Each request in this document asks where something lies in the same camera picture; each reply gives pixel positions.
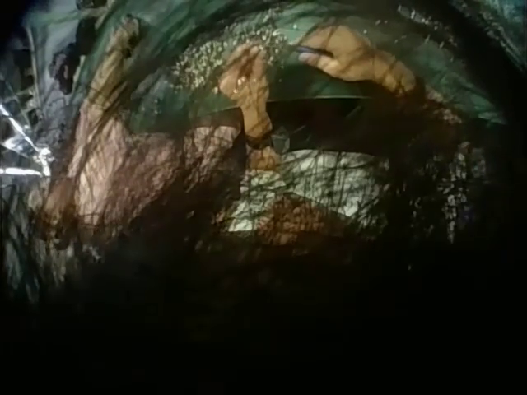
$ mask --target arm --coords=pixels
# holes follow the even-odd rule
[[[247,141],[248,167],[274,170],[280,157],[265,139],[273,129],[267,113],[269,97],[266,53],[257,45],[243,44],[227,61],[220,91],[240,107]]]
[[[322,49],[332,56],[302,53],[300,60],[344,81],[373,81],[403,103],[420,100],[440,114],[447,123],[459,123],[454,111],[429,86],[424,86],[412,70],[391,53],[379,50],[364,36],[347,26],[330,26],[314,30],[301,45]]]

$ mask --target hand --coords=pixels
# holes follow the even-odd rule
[[[227,60],[220,91],[242,109],[264,108],[269,97],[266,69],[266,53],[254,44],[243,44]]]
[[[345,81],[374,81],[394,93],[409,91],[415,76],[401,62],[384,51],[375,49],[370,41],[347,26],[318,28],[299,45],[329,51],[333,57],[302,53],[299,59]]]

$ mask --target white fabric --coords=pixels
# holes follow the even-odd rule
[[[301,150],[282,156],[279,173],[245,173],[230,232],[252,231],[259,216],[282,193],[294,193],[315,204],[352,218],[361,202],[377,192],[365,164],[373,158],[351,152]]]

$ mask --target glitter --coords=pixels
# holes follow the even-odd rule
[[[255,42],[265,49],[270,66],[285,60],[288,41],[277,28],[276,20],[277,13],[270,10],[259,21],[236,22],[214,39],[199,39],[170,68],[172,87],[176,91],[193,91],[207,84],[214,85],[214,77],[222,72],[228,53],[247,42]]]

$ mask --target light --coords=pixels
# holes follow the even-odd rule
[[[31,169],[22,169],[18,167],[7,167],[0,168],[0,174],[5,175],[39,175],[40,177],[49,177],[51,175],[51,170],[49,168],[49,162],[53,160],[51,155],[51,150],[48,147],[38,148],[33,141],[27,136],[26,130],[28,127],[23,127],[20,125],[16,119],[14,119],[9,111],[0,103],[0,114],[4,116],[7,121],[11,124],[13,130],[17,133],[16,136],[8,138],[6,141],[2,142],[2,145],[8,150],[16,152],[18,155],[29,158],[29,156],[23,152],[21,149],[22,141],[27,142],[31,148],[35,151],[35,155],[32,156],[32,159],[35,160],[42,171],[31,170]]]

